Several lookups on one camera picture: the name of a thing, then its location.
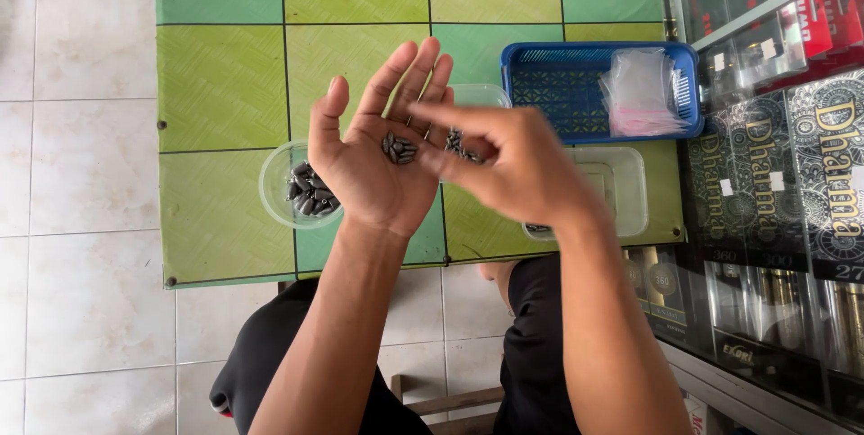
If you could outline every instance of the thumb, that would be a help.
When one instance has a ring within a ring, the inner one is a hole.
[[[428,173],[459,185],[474,194],[481,202],[487,191],[499,186],[501,178],[491,167],[468,162],[455,153],[438,150],[431,145],[424,145],[422,153],[417,157]]]
[[[312,105],[309,113],[309,143],[323,145],[339,141],[339,117],[348,106],[348,81],[336,76],[327,94]]]

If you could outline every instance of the glass display case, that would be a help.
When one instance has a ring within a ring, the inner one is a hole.
[[[687,241],[626,250],[656,336],[864,433],[864,0],[668,0],[700,55]]]

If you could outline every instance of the green table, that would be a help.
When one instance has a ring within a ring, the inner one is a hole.
[[[338,222],[289,229],[266,213],[265,157],[306,138],[309,109],[342,74],[345,128],[365,83],[405,40],[429,35],[454,57],[451,83],[501,84],[514,42],[664,40],[662,0],[157,0],[159,184],[168,288],[317,275]],[[681,241],[675,143],[642,153],[648,229],[624,246]],[[554,251],[452,185],[409,243],[405,267]]]

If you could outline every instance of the plastic bag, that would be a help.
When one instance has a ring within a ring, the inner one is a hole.
[[[686,131],[672,90],[675,62],[661,48],[618,49],[600,76],[603,105],[613,137],[653,137]]]

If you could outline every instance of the clear plastic container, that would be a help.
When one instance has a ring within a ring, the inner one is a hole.
[[[457,106],[485,106],[513,108],[506,91],[494,84],[454,84],[454,103]]]
[[[576,166],[606,199],[620,238],[642,234],[648,228],[648,196],[642,155],[629,147],[567,148]],[[529,238],[539,242],[555,241],[553,231],[532,232],[522,223]]]
[[[308,159],[307,140],[294,140],[276,148],[265,160],[258,176],[261,202],[273,219],[294,229],[317,229],[342,216],[342,206],[330,214],[302,215],[288,200],[291,169]]]

